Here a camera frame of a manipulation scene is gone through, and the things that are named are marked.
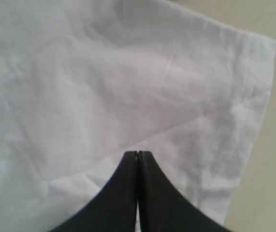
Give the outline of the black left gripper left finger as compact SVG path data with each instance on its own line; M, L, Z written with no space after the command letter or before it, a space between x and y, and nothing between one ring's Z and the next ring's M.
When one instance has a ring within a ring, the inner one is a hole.
M125 152L111 178L80 211L53 232L133 232L136 225L138 153Z

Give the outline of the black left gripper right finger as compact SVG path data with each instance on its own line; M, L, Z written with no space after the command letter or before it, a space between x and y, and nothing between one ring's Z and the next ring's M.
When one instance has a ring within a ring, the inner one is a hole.
M149 151L138 152L137 202L142 232L223 232L169 181Z

